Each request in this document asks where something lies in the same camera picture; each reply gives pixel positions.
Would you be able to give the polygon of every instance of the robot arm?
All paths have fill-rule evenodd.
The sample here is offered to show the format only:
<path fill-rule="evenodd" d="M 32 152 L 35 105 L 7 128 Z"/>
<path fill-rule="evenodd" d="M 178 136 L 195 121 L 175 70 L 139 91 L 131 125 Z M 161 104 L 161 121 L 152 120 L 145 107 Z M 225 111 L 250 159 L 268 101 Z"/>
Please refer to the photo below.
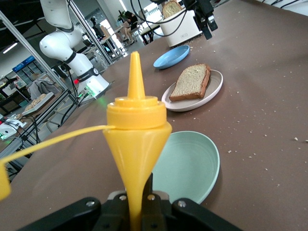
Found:
<path fill-rule="evenodd" d="M 87 91 L 88 97 L 96 98 L 108 89 L 109 83 L 93 67 L 89 59 L 72 50 L 82 41 L 81 31 L 73 26 L 65 0 L 40 0 L 47 22 L 56 31 L 44 37 L 39 43 L 42 52 L 53 59 L 67 64 L 79 80 L 78 93 Z"/>

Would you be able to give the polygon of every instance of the white toaster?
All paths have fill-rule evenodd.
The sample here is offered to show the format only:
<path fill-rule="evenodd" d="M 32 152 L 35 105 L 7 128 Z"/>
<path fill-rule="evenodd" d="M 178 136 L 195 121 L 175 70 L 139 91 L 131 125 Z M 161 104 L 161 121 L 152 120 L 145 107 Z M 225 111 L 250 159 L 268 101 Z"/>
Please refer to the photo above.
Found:
<path fill-rule="evenodd" d="M 180 12 L 174 14 L 173 16 L 164 19 L 163 21 L 169 21 L 167 23 L 163 23 L 160 25 L 162 28 L 162 31 L 164 35 L 169 35 L 172 32 L 175 31 L 175 29 L 179 26 L 182 18 L 184 17 L 185 13 L 182 13 L 179 17 L 181 12 L 183 12 L 185 9 L 181 10 Z M 178 30 L 173 33 L 170 36 L 167 36 L 167 43 L 170 47 L 174 47 L 182 42 L 185 42 L 197 35 L 200 35 L 202 31 L 199 30 L 199 28 L 196 25 L 196 22 L 194 21 L 194 11 L 187 11 L 185 18 L 183 19 L 181 26 L 178 28 Z"/>

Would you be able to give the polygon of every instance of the green light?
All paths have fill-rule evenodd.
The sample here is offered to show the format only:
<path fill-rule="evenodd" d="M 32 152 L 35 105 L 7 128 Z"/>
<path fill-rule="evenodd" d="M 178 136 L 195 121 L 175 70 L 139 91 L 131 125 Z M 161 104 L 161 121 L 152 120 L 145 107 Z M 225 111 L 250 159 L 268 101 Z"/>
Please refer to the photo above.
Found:
<path fill-rule="evenodd" d="M 107 108 L 108 102 L 104 97 L 100 97 L 96 100 L 103 108 Z"/>

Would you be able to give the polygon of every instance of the light green plate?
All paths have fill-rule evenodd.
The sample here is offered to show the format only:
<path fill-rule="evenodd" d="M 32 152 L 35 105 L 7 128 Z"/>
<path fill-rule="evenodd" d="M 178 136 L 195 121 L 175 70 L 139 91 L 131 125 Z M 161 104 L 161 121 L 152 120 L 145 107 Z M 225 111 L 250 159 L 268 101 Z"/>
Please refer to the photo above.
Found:
<path fill-rule="evenodd" d="M 219 152 L 204 134 L 172 133 L 153 169 L 153 190 L 169 194 L 170 202 L 189 198 L 200 204 L 214 187 Z"/>

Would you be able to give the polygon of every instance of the table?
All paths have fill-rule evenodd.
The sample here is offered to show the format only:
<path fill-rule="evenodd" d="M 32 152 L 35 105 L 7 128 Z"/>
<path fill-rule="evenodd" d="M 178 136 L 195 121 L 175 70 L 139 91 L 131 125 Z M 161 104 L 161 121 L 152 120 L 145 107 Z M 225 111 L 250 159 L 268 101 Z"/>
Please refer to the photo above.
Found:
<path fill-rule="evenodd" d="M 144 28 L 143 31 L 140 33 L 146 45 L 149 43 L 145 36 L 148 35 L 150 37 L 150 42 L 153 42 L 154 30 L 158 29 L 159 27 L 160 27 L 160 24 L 151 24 L 150 26 Z"/>
<path fill-rule="evenodd" d="M 254 0 L 230 0 L 214 16 L 213 38 L 188 42 L 192 50 L 173 67 L 153 67 L 170 50 L 164 38 L 139 50 L 145 92 L 161 98 L 196 63 L 219 70 L 224 83 L 210 102 L 167 113 L 173 132 L 201 132 L 219 150 L 218 180 L 202 205 L 245 231 L 306 231 L 308 18 Z M 128 70 L 129 57 L 110 66 L 104 78 L 115 80 L 112 88 L 49 137 L 106 124 L 107 104 L 127 93 Z M 15 177 L 12 194 L 0 202 L 0 230 L 15 230 L 87 196 L 104 202 L 122 189 L 101 132 L 64 141 L 35 152 Z"/>

